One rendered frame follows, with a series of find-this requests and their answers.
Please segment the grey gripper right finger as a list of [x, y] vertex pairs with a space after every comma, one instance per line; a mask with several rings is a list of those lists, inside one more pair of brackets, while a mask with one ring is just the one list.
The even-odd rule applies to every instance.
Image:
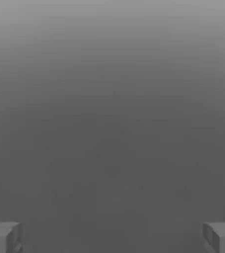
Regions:
[[225, 253], [225, 222], [205, 222], [202, 237], [207, 253]]

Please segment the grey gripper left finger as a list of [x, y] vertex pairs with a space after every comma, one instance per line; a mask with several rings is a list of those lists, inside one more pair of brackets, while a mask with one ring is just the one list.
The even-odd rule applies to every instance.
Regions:
[[0, 253], [23, 253], [22, 223], [0, 222]]

